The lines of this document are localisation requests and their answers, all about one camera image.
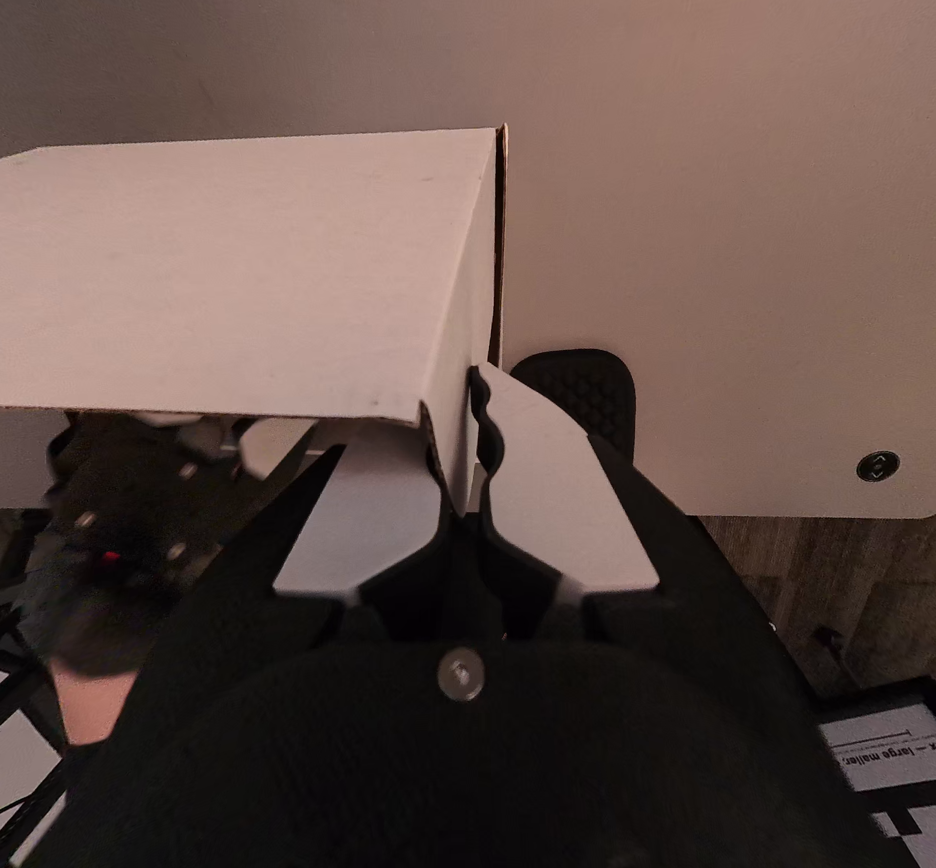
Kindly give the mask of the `person's left forearm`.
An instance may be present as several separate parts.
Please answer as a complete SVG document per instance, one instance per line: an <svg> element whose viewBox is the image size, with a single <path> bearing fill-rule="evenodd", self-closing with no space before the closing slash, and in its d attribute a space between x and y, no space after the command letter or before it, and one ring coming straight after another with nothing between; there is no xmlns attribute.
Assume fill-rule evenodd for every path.
<svg viewBox="0 0 936 868"><path fill-rule="evenodd" d="M136 671L86 676L57 660L50 674L71 747L98 744L111 735L137 678Z"/></svg>

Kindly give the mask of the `black mesh chair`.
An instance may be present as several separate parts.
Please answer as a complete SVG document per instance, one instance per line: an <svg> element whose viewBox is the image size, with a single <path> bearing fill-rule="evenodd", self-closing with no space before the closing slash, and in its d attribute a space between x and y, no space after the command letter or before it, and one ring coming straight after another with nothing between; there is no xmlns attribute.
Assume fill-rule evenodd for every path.
<svg viewBox="0 0 936 868"><path fill-rule="evenodd" d="M597 348L545 351L516 363L510 375L634 463L636 387L617 355Z"/></svg>

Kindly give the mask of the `white cardboard mailer box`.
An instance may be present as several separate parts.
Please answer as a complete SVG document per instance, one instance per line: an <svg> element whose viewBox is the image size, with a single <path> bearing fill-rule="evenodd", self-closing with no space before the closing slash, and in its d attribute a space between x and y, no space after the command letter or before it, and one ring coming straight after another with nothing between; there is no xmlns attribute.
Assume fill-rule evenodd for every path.
<svg viewBox="0 0 936 868"><path fill-rule="evenodd" d="M2 158L2 408L425 427L464 511L507 130Z"/></svg>

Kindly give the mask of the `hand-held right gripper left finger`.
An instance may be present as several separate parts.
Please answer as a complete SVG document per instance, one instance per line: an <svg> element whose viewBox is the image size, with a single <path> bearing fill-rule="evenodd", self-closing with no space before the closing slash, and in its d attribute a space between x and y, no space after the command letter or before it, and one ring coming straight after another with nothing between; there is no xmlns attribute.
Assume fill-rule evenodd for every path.
<svg viewBox="0 0 936 868"><path fill-rule="evenodd" d="M432 457L422 432L359 426L345 440L274 592L372 609L394 640L437 639L462 525Z"/></svg>

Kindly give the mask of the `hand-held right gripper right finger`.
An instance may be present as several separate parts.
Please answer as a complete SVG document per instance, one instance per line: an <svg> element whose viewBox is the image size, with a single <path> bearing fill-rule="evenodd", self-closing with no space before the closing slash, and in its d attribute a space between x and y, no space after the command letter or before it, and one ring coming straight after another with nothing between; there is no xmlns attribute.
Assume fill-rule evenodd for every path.
<svg viewBox="0 0 936 868"><path fill-rule="evenodd" d="M507 637L531 638L554 608L654 592L659 574L587 432L489 363L469 382L483 470L474 491L480 572Z"/></svg>

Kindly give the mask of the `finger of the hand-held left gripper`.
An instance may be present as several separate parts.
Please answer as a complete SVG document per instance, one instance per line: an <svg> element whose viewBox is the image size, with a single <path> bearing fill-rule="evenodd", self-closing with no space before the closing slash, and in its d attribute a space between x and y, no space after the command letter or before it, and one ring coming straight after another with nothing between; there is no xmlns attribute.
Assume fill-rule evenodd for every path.
<svg viewBox="0 0 936 868"><path fill-rule="evenodd" d="M270 478L281 465L309 454L318 418L259 417L238 438L242 469L259 480Z"/></svg>
<svg viewBox="0 0 936 868"><path fill-rule="evenodd" d="M214 460L224 455L224 416L143 411L142 422L156 430L163 441L197 457Z"/></svg>

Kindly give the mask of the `black framed marker sign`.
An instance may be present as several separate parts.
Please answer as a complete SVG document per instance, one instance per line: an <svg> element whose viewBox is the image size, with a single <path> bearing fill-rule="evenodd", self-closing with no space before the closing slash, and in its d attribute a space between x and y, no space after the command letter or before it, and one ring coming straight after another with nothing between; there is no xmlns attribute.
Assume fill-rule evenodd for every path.
<svg viewBox="0 0 936 868"><path fill-rule="evenodd" d="M821 730L900 866L935 865L934 681L825 702Z"/></svg>

